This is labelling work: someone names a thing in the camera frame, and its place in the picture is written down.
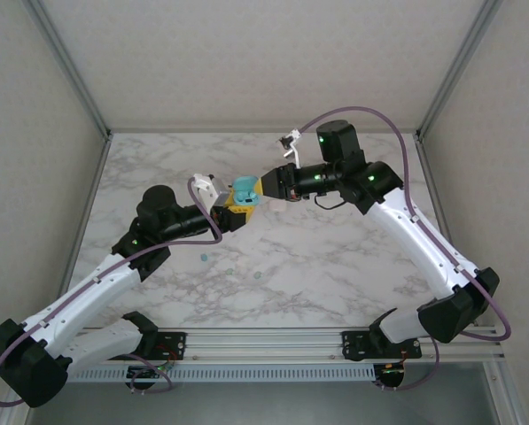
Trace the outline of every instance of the cable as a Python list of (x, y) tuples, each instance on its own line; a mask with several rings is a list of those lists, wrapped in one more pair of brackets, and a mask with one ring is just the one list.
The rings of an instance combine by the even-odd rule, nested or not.
[(315, 204), (318, 207), (324, 209), (325, 211), (335, 210), (335, 209), (339, 208), (340, 206), (343, 206), (344, 204), (346, 204), (346, 201), (343, 201), (343, 202), (341, 202), (339, 204), (336, 204), (334, 206), (323, 206), (323, 205), (319, 204), (319, 202), (317, 201), (317, 195), (314, 196), (314, 202), (315, 202)]
[(433, 339), (431, 336), (430, 339), (432, 340), (433, 348), (435, 349), (435, 363), (433, 364), (433, 368), (429, 374), (424, 376), (419, 381), (409, 383), (408, 385), (401, 385), (400, 387), (386, 387), (380, 381), (376, 381), (375, 385), (382, 391), (406, 391), (413, 390), (414, 388), (419, 387), (420, 385), (427, 383), (430, 379), (432, 379), (433, 376), (438, 372), (438, 368), (440, 367), (440, 350), (438, 348), (438, 343), (435, 341), (435, 339)]
[[(222, 241), (222, 233), (219, 227), (216, 225), (214, 220), (211, 218), (211, 215), (209, 212), (205, 210), (205, 207), (201, 202), (198, 200), (198, 198), (195, 196), (195, 192), (192, 188), (192, 183), (195, 181), (193, 177), (191, 177), (187, 182), (187, 190), (189, 191), (190, 197), (197, 206), (197, 208), (201, 211), (203, 216), (207, 219), (209, 222), (209, 225), (214, 231), (215, 239), (211, 241), (171, 241), (171, 242), (164, 242), (159, 243), (157, 245), (151, 246), (149, 248), (146, 248), (144, 250), (141, 250), (135, 254), (132, 254), (131, 256), (122, 259), (121, 261), (113, 264), (112, 266), (108, 267), (103, 272), (99, 273), (97, 275), (98, 280), (102, 280), (105, 276), (116, 270), (117, 268), (124, 266), (125, 264), (128, 264), (130, 261), (133, 261), (134, 259), (137, 259), (138, 257), (143, 256), (144, 254), (147, 254), (148, 252), (156, 251), (161, 248), (166, 248), (167, 246), (176, 246), (176, 245), (213, 245), (216, 243), (220, 243)], [(43, 318), (43, 320), (38, 323), (37, 325), (34, 325), (31, 329), (27, 330), (26, 333), (22, 334), (18, 339), (14, 340), (12, 344), (4, 350), (4, 352), (0, 355), (0, 366), (3, 365), (4, 361), (8, 358), (11, 352), (14, 351), (18, 345), (22, 344), (22, 342), (26, 341), (28, 338), (30, 338), (38, 329), (42, 327), (43, 324), (49, 323), (55, 316), (57, 316), (61, 311), (63, 311), (68, 305), (70, 305), (76, 298), (78, 298), (83, 292), (85, 292), (88, 288), (93, 286), (96, 282), (91, 279), (87, 283), (85, 283), (83, 286), (81, 286), (76, 292), (71, 294), (63, 303), (58, 305), (58, 307), (55, 308), (52, 312), (50, 312), (47, 316)], [(135, 356), (134, 354), (127, 354), (128, 356), (132, 357)], [(144, 364), (147, 360), (138, 358), (139, 361), (142, 361)], [(0, 400), (0, 407), (14, 407), (17, 405), (20, 405), (24, 402), (24, 400), (16, 400), (12, 402), (4, 402)]]
[[(130, 357), (131, 359), (141, 361), (142, 363), (144, 363), (148, 367), (148, 369), (153, 370), (155, 373), (161, 375), (167, 381), (167, 387), (166, 388), (163, 388), (161, 390), (142, 390), (142, 394), (160, 394), (162, 392), (168, 392), (168, 391), (170, 391), (170, 390), (172, 390), (174, 388), (174, 385), (172, 384), (172, 380), (169, 379), (169, 376), (167, 376), (167, 373), (165, 371), (155, 367), (148, 360), (143, 359), (140, 356), (136, 356), (135, 354), (124, 354), (124, 357)], [(143, 372), (145, 372), (148, 369), (139, 370), (138, 372), (136, 372), (132, 376), (132, 381), (130, 381), (130, 391), (132, 391), (132, 393), (134, 393), (134, 390), (135, 390), (134, 381), (136, 380), (136, 378), (139, 375), (141, 375)]]
[[(400, 147), (402, 151), (402, 164), (404, 167), (404, 199), (406, 201), (406, 206), (408, 208), (408, 212), (411, 217), (415, 217), (416, 211), (414, 210), (414, 205), (412, 203), (412, 197), (410, 195), (410, 182), (409, 182), (409, 166), (408, 166), (408, 153), (406, 151), (406, 143), (404, 142), (404, 138), (402, 137), (402, 134), (400, 130), (394, 125), (394, 123), (386, 117), (382, 112), (377, 111), (376, 109), (368, 108), (365, 106), (344, 106), (342, 108), (333, 109), (332, 111), (328, 111), (317, 118), (312, 119), (309, 121), (305, 126), (299, 129), (299, 132), (303, 134), (305, 131), (307, 131), (311, 126), (316, 124), (317, 122), (330, 117), (333, 114), (340, 113), (340, 112), (349, 112), (349, 111), (359, 111), (359, 112), (368, 112), (373, 115), (376, 115), (379, 117), (382, 121), (384, 121), (388, 127), (392, 129), (392, 131), (396, 134), (398, 137), (398, 141), (400, 142)], [(457, 261), (457, 259), (446, 249), (445, 246), (435, 237), (435, 235), (430, 231), (430, 229), (423, 224), (421, 220), (418, 220), (417, 225), (422, 229), (422, 231), (430, 238), (430, 240), (433, 242), (433, 244), (441, 251), (443, 255), (446, 256), (446, 258), (453, 264), (454, 267), (459, 267), (460, 263)], [(483, 298), (487, 301), (487, 303), (493, 308), (496, 315), (499, 317), (499, 319), (502, 322), (502, 325), (504, 327), (504, 334), (501, 336), (484, 336), (479, 334), (473, 334), (471, 332), (465, 332), (462, 331), (461, 335), (464, 336), (470, 336), (475, 339), (480, 339), (483, 341), (492, 341), (492, 342), (500, 342), (507, 340), (510, 335), (512, 335), (512, 328), (510, 326), (509, 320), (500, 308), (500, 306), (494, 301), (494, 299), (490, 296), (490, 294), (483, 288), (483, 286), (475, 279), (469, 272), (466, 270), (462, 270), (461, 274), (473, 284), (475, 288), (477, 288), (478, 292), (483, 296)]]

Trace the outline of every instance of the yellow object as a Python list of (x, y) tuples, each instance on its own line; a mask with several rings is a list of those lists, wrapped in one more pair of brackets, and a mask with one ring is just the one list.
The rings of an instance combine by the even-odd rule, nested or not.
[[(256, 183), (256, 185), (254, 186), (254, 191), (256, 193), (258, 193), (258, 188), (260, 188), (260, 191), (262, 191), (262, 183), (261, 183), (260, 179), (258, 180), (258, 183)], [(235, 214), (240, 214), (240, 213), (246, 214), (246, 222), (248, 222), (250, 220), (250, 218), (252, 217), (252, 215), (253, 215), (254, 207), (253, 206), (245, 206), (245, 205), (235, 205), (235, 201), (233, 199), (234, 194), (235, 194), (235, 190), (231, 189), (230, 190), (230, 195), (227, 198), (227, 200), (225, 201), (225, 208), (228, 208), (229, 211), (231, 211), (231, 212), (233, 212)]]
[(262, 191), (262, 179), (258, 179), (256, 184), (254, 185), (254, 192), (257, 195), (260, 195), (261, 197), (264, 196), (264, 192)]

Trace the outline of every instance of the marble table surface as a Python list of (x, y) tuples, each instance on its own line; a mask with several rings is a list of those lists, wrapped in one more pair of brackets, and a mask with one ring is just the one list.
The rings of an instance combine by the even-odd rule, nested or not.
[[(127, 232), (146, 189), (166, 184), (190, 205), (194, 173), (231, 183), (286, 161), (279, 134), (117, 134), (92, 208), (72, 286)], [(405, 135), (413, 198), (435, 222), (411, 135)], [(367, 160), (402, 176), (395, 135), (359, 135)], [(300, 142), (303, 165), (321, 161), (314, 134)], [(321, 198), (325, 205), (338, 194)], [(431, 293), (404, 252), (352, 206), (324, 211), (313, 201), (270, 210), (264, 199), (238, 232), (213, 246), (180, 246), (150, 278), (106, 308), (90, 326), (138, 310), (163, 328), (346, 327), (370, 324), (395, 306), (421, 305)], [(195, 236), (209, 238), (209, 234)]]

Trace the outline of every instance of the small blue piece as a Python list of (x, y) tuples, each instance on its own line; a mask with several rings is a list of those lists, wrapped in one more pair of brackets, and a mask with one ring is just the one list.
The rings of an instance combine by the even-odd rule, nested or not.
[(254, 191), (254, 185), (258, 182), (258, 177), (254, 175), (245, 175), (238, 177), (232, 183), (232, 189), (235, 191), (233, 200), (235, 205), (255, 206), (261, 201), (261, 197)]

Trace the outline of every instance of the metal frame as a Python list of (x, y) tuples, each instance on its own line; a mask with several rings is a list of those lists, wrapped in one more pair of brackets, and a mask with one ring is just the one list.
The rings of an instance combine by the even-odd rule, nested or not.
[(97, 104), (79, 75), (73, 60), (69, 56), (69, 53), (67, 53), (66, 47), (61, 41), (53, 22), (51, 22), (50, 16), (47, 11), (45, 11), (42, 2), (40, 0), (22, 0), (22, 3), (26, 7), (35, 25), (40, 30), (40, 33), (42, 33), (43, 39), (47, 42), (56, 62), (71, 84), (75, 94), (79, 97), (83, 108), (93, 120), (98, 132), (106, 140), (110, 131), (103, 120), (101, 112), (97, 108)]
[(483, 39), (488, 26), (492, 22), (496, 11), (500, 7), (502, 0), (485, 0), (480, 10), (477, 13), (477, 17), (473, 20), (469, 33), (465, 36), (461, 48), (455, 55), (453, 62), (447, 70), (446, 76), (440, 85), (435, 97), (430, 104), (428, 111), (425, 113), (424, 119), (420, 124), (418, 134), (421, 142), (424, 141), (428, 132), (432, 129), (433, 124), (440, 115), (446, 101), (451, 96), (455, 85), (461, 78), (463, 71), (469, 64), (475, 49)]
[(520, 404), (516, 386), (505, 362), (486, 362), (486, 382), (501, 425), (526, 425), (529, 419)]
[(443, 205), (441, 204), (440, 194), (438, 188), (433, 180), (432, 169), (430, 168), (430, 161), (427, 158), (425, 153), (425, 147), (420, 142), (420, 139), (417, 134), (414, 134), (414, 143), (416, 144), (417, 156), (420, 159), (420, 165), (422, 166), (422, 172), (424, 173), (425, 185), (427, 186), (428, 192), (430, 193), (430, 199), (432, 201), (433, 211), (435, 211), (435, 218), (438, 222), (438, 227), (440, 228), (441, 234), (453, 244), (453, 238), (451, 236), (451, 231), (449, 230), (449, 225), (445, 217), (445, 212), (443, 210)]
[[(342, 354), (341, 332), (368, 328), (161, 328), (162, 332), (186, 332), (187, 344), (181, 365), (333, 365), (348, 364)], [(496, 335), (495, 327), (469, 327), (480, 335)], [(435, 361), (429, 338), (420, 338), (423, 356), (410, 362)], [(503, 361), (497, 343), (458, 336), (450, 344), (439, 344), (440, 361)], [(392, 359), (364, 360), (388, 363)], [(113, 360), (108, 363), (121, 363)], [(135, 364), (123, 361), (123, 364)]]
[(69, 259), (67, 260), (66, 268), (61, 277), (61, 284), (59, 285), (57, 298), (61, 297), (69, 289), (69, 283), (71, 282), (71, 277), (73, 276), (73, 271), (75, 269), (75, 263), (77, 262), (77, 257), (79, 256), (79, 250), (81, 249), (81, 244), (83, 242), (83, 236), (85, 235), (85, 229), (87, 228), (87, 223), (89, 222), (89, 216), (93, 203), (95, 202), (95, 196), (98, 191), (98, 184), (101, 181), (103, 171), (105, 170), (106, 159), (108, 158), (108, 152), (111, 149), (111, 144), (113, 143), (113, 136), (109, 135), (106, 139), (106, 143), (103, 146), (101, 151), (101, 156), (97, 162), (97, 168), (93, 174), (93, 180), (90, 185), (89, 193), (85, 199), (85, 206), (83, 208), (83, 213), (79, 225), (77, 226), (77, 232), (75, 233), (75, 239), (71, 251), (69, 252)]

